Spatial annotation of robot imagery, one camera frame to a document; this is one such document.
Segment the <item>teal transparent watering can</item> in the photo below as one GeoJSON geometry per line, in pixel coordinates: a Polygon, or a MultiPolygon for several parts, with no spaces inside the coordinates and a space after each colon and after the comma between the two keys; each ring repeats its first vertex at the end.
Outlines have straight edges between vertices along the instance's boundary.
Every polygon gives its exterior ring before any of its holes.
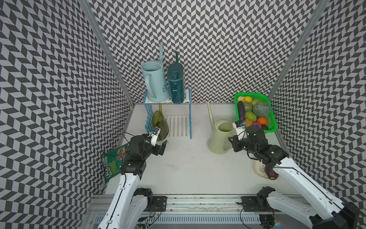
{"type": "Polygon", "coordinates": [[[185,99],[184,67],[179,63],[179,52],[175,52],[175,62],[168,66],[167,75],[171,100],[174,104],[181,104],[185,99]]]}

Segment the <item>light blue watering can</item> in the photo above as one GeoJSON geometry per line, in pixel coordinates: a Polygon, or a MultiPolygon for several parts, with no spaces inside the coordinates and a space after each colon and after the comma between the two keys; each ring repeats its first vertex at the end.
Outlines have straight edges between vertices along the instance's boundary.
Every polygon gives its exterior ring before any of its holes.
{"type": "Polygon", "coordinates": [[[147,98],[154,103],[164,102],[170,97],[163,65],[163,54],[164,45],[160,43],[159,60],[150,60],[141,66],[147,88],[147,98]]]}

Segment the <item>beige plastic watering can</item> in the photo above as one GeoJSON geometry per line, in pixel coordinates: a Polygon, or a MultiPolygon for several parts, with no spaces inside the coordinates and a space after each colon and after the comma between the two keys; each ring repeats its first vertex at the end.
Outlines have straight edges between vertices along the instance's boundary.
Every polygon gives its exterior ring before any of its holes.
{"type": "Polygon", "coordinates": [[[208,140],[209,150],[215,154],[224,154],[232,148],[228,140],[234,136],[233,122],[229,119],[214,120],[211,103],[207,103],[209,121],[212,129],[212,135],[208,140]]]}

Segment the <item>olive green transparent watering can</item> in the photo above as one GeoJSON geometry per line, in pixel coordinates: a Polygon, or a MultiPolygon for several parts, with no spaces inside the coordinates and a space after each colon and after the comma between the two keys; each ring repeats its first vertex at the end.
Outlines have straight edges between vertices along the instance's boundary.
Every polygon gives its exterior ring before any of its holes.
{"type": "Polygon", "coordinates": [[[165,140],[169,134],[169,126],[163,115],[163,108],[161,103],[159,104],[159,110],[155,111],[153,114],[152,124],[154,127],[160,129],[158,141],[165,140]]]}

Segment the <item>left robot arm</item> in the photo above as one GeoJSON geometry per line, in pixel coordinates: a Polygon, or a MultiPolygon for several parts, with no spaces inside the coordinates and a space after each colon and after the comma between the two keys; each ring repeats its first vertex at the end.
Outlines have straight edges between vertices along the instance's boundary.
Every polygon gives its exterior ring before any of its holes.
{"type": "Polygon", "coordinates": [[[138,188],[150,155],[163,155],[167,141],[157,144],[159,129],[135,135],[117,151],[122,160],[120,181],[99,229],[133,229],[145,210],[156,209],[151,189],[138,188]]]}

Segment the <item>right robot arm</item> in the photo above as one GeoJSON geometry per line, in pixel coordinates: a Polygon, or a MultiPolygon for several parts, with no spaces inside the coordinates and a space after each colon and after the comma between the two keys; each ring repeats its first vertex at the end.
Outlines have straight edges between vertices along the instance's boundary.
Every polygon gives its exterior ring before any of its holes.
{"type": "Polygon", "coordinates": [[[264,130],[258,126],[246,127],[233,123],[236,135],[229,137],[235,152],[246,151],[253,158],[268,166],[294,187],[307,204],[288,198],[274,188],[263,187],[257,198],[274,210],[283,212],[302,222],[310,229],[355,229],[360,209],[351,202],[344,202],[323,188],[304,172],[281,147],[271,145],[264,130]]]}

